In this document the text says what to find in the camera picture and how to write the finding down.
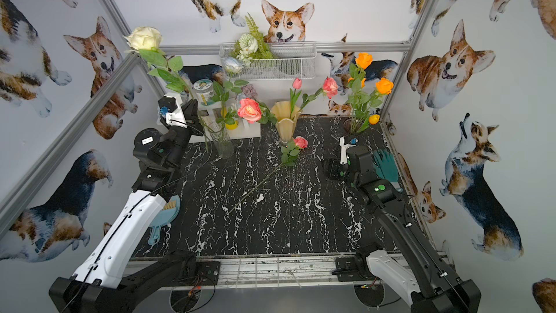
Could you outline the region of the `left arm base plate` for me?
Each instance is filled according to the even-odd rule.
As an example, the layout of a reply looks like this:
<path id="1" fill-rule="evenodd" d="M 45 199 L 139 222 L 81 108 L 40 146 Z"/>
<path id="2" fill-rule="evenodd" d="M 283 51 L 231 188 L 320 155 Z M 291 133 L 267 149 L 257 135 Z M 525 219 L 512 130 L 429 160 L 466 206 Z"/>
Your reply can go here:
<path id="1" fill-rule="evenodd" d="M 219 282 L 221 262 L 201 261 L 195 264 L 194 283 L 200 286 L 216 286 Z"/>

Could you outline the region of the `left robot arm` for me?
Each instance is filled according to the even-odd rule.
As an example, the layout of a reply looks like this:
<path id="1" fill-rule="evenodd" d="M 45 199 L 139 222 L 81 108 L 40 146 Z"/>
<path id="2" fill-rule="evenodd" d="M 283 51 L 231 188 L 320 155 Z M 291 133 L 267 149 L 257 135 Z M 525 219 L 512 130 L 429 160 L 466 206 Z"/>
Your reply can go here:
<path id="1" fill-rule="evenodd" d="M 145 232 L 167 204 L 165 194 L 184 180 L 180 164 L 192 136 L 203 136 L 198 101 L 168 93 L 158 101 L 167 129 L 142 130 L 133 155 L 140 175 L 114 225 L 70 278 L 57 278 L 49 296 L 59 312 L 133 312 L 147 297 L 180 276 L 194 278 L 195 255 L 173 251 L 133 275 L 124 271 Z"/>

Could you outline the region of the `orange tulip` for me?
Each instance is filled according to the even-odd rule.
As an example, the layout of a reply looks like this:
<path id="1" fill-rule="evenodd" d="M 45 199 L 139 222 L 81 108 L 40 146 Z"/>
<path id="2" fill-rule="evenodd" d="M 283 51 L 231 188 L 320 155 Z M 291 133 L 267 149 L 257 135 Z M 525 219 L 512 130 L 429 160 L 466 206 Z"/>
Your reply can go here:
<path id="1" fill-rule="evenodd" d="M 376 125 L 379 120 L 380 116 L 378 114 L 371 115 L 368 120 L 358 126 L 356 133 L 363 133 L 371 125 Z"/>

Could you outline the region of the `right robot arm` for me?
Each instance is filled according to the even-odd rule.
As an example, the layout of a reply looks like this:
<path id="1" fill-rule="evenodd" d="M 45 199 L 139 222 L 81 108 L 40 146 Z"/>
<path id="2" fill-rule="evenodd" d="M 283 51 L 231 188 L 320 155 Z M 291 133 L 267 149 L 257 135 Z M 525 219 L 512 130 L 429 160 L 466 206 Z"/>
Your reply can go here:
<path id="1" fill-rule="evenodd" d="M 433 248 L 408 210 L 409 197 L 376 173 L 372 152 L 353 144 L 340 148 L 340 159 L 327 162 L 326 174 L 352 189 L 407 262 L 400 265 L 373 244 L 356 256 L 359 275 L 381 279 L 412 312 L 477 312 L 482 298 L 478 286 L 462 280 Z"/>

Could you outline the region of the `pink tulip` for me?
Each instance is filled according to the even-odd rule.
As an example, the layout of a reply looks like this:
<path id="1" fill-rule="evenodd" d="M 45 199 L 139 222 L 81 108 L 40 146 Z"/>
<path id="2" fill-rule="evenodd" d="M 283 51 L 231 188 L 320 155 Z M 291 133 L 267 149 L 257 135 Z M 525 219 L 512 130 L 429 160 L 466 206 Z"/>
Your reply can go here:
<path id="1" fill-rule="evenodd" d="M 301 87 L 303 81 L 300 78 L 296 78 L 292 83 L 292 88 L 290 89 L 290 119 L 292 120 L 294 115 L 294 110 L 298 97 L 301 95 Z"/>

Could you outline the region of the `pink rose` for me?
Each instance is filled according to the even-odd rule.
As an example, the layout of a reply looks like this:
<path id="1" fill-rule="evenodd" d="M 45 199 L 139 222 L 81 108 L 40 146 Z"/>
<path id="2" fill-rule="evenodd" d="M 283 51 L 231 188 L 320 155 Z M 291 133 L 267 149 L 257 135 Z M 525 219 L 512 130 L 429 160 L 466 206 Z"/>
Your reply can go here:
<path id="1" fill-rule="evenodd" d="M 326 78 L 323 82 L 321 88 L 315 91 L 312 94 L 303 94 L 302 95 L 302 104 L 300 109 L 303 110 L 308 104 L 315 101 L 318 97 L 323 96 L 327 97 L 328 100 L 331 100 L 338 94 L 339 86 L 337 82 L 333 78 Z"/>
<path id="2" fill-rule="evenodd" d="M 257 183 L 247 194 L 244 194 L 240 200 L 232 207 L 227 214 L 233 213 L 242 203 L 255 191 L 261 188 L 275 173 L 282 168 L 293 168 L 297 164 L 301 152 L 308 148 L 308 140 L 302 136 L 297 136 L 281 147 L 281 163 L 273 169 L 262 181 Z"/>
<path id="3" fill-rule="evenodd" d="M 240 100 L 240 107 L 237 111 L 237 115 L 247 120 L 249 123 L 260 123 L 262 125 L 272 123 L 276 125 L 278 122 L 275 114 L 271 112 L 270 108 L 267 107 L 265 103 L 260 103 L 249 98 Z"/>

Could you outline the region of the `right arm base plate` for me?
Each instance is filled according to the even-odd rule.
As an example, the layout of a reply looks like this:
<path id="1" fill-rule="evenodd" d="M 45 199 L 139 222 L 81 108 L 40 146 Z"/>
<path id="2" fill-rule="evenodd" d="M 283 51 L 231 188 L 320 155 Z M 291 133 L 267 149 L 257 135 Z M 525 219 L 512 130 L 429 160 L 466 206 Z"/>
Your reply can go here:
<path id="1" fill-rule="evenodd" d="M 356 254 L 351 257 L 337 257 L 334 261 L 335 269 L 332 275 L 340 282 L 373 281 L 376 277 L 371 274 L 365 259 Z"/>

